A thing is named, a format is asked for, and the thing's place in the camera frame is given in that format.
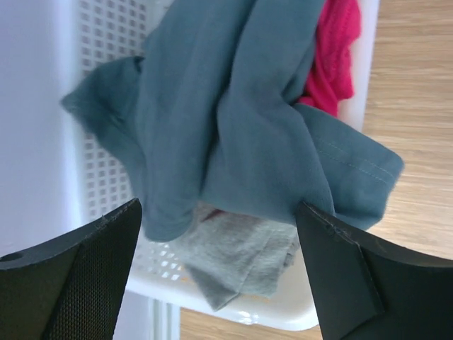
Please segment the teal blue t-shirt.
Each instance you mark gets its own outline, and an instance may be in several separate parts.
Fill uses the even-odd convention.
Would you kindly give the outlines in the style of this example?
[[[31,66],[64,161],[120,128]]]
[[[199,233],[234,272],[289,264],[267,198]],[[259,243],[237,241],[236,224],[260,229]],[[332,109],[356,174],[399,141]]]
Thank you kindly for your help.
[[[297,103],[322,8],[171,4],[144,43],[137,129],[123,135],[133,142],[131,185],[143,185],[148,203],[148,239],[184,234],[200,202],[290,224],[302,201],[363,230],[382,219],[400,156]]]

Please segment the white plastic laundry basket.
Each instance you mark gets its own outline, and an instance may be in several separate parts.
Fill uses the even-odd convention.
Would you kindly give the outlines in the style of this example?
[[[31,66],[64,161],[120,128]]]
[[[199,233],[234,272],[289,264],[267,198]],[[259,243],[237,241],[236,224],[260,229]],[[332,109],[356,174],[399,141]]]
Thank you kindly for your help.
[[[355,94],[338,117],[361,130],[380,1],[357,2]],[[146,227],[114,339],[179,339],[180,307],[277,330],[315,327],[300,249],[270,299],[242,295],[214,312],[170,245],[142,233],[148,203],[143,185],[130,184],[133,142],[123,139],[137,129],[141,47],[172,3],[1,1],[1,257],[106,217],[138,194]]]

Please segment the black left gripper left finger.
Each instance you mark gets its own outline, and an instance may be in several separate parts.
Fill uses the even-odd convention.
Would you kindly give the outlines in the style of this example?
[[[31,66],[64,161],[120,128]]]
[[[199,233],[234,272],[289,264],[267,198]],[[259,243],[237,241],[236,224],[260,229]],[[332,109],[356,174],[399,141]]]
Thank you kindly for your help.
[[[1,257],[1,338],[112,339],[141,221],[135,198]]]

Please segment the grey t-shirt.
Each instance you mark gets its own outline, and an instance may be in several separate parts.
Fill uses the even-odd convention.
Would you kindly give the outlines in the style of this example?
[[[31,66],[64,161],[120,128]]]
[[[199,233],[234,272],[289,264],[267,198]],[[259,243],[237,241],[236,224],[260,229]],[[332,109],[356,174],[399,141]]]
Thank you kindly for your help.
[[[300,248],[296,227],[200,204],[171,244],[214,311],[240,295],[271,297]]]

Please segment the pink t-shirt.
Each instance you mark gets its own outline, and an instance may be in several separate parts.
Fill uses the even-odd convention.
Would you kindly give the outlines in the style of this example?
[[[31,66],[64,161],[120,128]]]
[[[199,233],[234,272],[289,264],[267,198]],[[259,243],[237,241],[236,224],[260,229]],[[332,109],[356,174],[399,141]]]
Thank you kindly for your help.
[[[316,28],[314,61],[299,103],[338,116],[340,102],[355,94],[351,47],[360,34],[358,1],[325,2]]]

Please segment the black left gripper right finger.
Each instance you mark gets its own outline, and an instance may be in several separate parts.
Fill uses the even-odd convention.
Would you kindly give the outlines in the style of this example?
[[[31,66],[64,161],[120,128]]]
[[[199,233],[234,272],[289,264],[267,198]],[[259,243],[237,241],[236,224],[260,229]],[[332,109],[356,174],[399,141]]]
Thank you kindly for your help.
[[[452,338],[452,260],[301,203],[296,222],[324,339]]]

